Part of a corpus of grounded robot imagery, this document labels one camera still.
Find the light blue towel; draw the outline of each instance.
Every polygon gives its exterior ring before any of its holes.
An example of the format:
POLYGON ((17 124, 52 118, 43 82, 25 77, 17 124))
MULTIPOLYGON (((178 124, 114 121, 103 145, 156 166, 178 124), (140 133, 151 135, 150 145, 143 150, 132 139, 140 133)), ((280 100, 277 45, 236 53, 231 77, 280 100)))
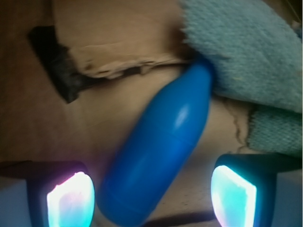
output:
POLYGON ((261 0, 182 4, 187 43, 216 68, 214 92, 274 107, 260 107, 252 116, 251 148, 302 156, 302 43, 297 34, 261 0))

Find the led light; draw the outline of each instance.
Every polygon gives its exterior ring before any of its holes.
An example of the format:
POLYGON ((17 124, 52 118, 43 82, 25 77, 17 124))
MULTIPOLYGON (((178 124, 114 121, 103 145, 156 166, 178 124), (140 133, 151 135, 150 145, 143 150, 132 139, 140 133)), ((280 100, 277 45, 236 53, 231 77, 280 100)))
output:
POLYGON ((57 185, 47 194, 49 227, 89 227, 95 204, 91 178, 83 172, 57 185))
POLYGON ((224 227, 252 227, 257 188, 227 166, 214 169, 211 196, 215 215, 224 227))

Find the crack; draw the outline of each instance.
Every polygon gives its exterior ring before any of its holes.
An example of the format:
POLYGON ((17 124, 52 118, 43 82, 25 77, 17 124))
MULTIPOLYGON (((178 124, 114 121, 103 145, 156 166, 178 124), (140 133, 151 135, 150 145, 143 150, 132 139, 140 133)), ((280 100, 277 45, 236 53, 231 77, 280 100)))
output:
POLYGON ((237 140, 237 142, 241 145, 238 147, 236 153, 239 154, 242 152, 242 150, 244 148, 247 147, 246 142, 242 141, 241 139, 241 129, 240 129, 240 124, 239 124, 239 120, 237 115, 232 111, 230 105, 229 105, 229 99, 228 98, 223 98, 223 105, 225 107, 225 109, 227 110, 227 112, 230 114, 230 116, 233 117, 233 124, 236 128, 236 132, 235 132, 235 138, 237 140))

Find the torn cardboard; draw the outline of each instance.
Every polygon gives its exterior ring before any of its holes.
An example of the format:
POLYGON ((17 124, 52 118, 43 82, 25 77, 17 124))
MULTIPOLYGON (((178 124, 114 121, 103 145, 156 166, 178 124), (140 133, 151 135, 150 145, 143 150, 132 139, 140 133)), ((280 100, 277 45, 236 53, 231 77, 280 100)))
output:
POLYGON ((191 59, 178 0, 54 0, 53 8, 59 43, 87 76, 113 79, 191 59))

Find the blue plastic bottle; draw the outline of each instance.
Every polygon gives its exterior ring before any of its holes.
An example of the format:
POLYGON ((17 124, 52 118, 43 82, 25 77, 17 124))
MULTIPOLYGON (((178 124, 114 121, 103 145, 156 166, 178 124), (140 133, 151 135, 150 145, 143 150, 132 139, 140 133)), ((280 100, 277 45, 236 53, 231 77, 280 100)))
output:
POLYGON ((97 192, 109 220, 139 226, 156 208, 205 127, 212 74, 201 57, 147 106, 97 192))

